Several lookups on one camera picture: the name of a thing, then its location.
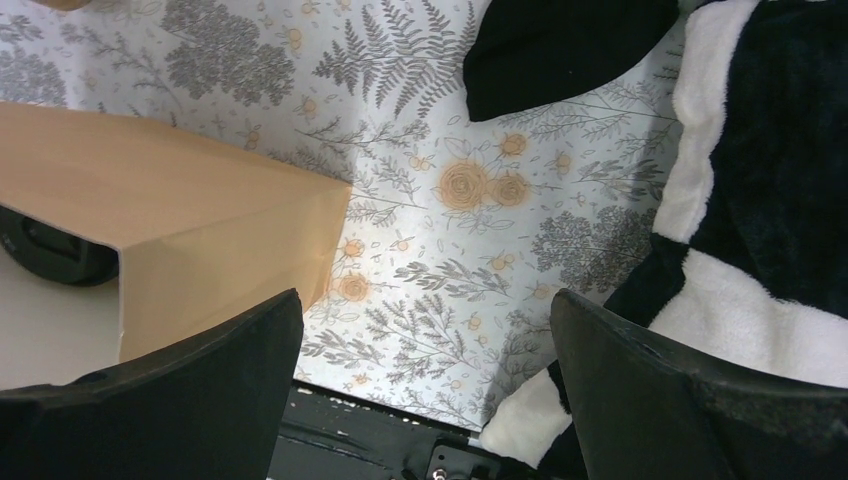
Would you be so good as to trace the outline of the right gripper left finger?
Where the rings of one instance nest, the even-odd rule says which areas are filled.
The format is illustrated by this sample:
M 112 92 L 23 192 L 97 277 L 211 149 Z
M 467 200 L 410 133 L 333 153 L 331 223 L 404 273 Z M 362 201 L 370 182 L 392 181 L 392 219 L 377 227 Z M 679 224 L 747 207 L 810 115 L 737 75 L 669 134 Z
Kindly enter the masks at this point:
M 5 479 L 263 479 L 303 336 L 287 290 L 66 385 L 1 394 Z

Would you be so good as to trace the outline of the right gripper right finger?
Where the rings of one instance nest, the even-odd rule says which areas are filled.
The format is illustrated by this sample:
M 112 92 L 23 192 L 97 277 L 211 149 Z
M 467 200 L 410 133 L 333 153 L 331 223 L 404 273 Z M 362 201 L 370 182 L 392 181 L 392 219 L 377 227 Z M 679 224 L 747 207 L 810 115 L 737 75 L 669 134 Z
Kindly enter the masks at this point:
M 847 393 L 742 367 L 568 290 L 551 329 L 592 479 L 843 479 Z

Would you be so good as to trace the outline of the brown paper takeout bag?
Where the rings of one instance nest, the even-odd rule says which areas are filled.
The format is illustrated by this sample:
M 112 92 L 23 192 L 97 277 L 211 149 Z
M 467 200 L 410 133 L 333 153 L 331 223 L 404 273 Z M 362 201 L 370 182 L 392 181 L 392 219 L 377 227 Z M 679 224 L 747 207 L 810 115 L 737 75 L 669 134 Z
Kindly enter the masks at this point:
M 1 385 L 67 384 L 295 289 L 327 291 L 349 184 L 160 121 L 1 106 L 1 208 L 118 252 L 75 287 L 1 246 Z

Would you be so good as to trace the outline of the black plastic cup lid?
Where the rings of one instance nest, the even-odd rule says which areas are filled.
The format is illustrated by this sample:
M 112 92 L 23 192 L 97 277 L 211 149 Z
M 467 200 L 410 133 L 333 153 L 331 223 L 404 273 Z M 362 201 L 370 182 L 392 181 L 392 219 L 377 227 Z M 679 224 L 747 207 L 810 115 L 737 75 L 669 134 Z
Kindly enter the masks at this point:
M 1 208 L 1 246 L 28 272 L 62 285 L 93 287 L 119 274 L 119 255 L 114 249 L 7 207 Z

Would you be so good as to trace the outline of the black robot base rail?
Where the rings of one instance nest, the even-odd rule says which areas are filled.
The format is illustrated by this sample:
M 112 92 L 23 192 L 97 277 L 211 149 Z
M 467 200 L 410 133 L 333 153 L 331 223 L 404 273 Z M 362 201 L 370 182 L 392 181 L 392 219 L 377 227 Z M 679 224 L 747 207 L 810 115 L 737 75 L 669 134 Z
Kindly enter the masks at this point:
M 531 479 L 459 427 L 293 383 L 270 479 Z

